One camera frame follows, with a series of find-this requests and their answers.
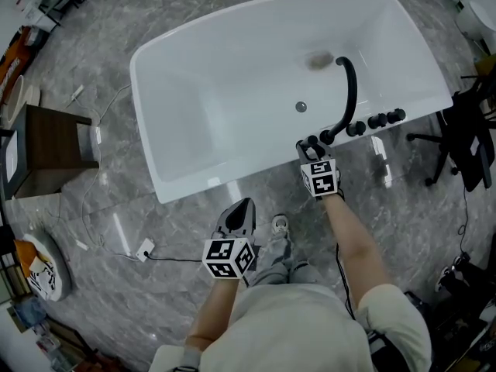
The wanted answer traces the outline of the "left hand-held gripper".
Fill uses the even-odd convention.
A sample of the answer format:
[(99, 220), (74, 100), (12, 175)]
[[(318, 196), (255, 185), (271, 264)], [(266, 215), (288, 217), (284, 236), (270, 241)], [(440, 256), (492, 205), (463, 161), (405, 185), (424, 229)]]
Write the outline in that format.
[(257, 258), (253, 248), (256, 207), (244, 198), (227, 208), (205, 241), (202, 263), (213, 278), (242, 279)]

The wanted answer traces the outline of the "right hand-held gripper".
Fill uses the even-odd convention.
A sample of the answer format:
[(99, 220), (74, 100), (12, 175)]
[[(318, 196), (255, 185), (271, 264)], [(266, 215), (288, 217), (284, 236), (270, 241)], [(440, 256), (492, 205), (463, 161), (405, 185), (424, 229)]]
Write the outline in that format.
[(336, 168), (336, 160), (331, 156), (330, 146), (325, 143), (315, 144), (315, 155), (318, 159), (315, 162), (308, 156), (307, 149), (303, 140), (296, 143), (301, 176), (306, 189), (314, 198), (337, 194), (340, 173)]

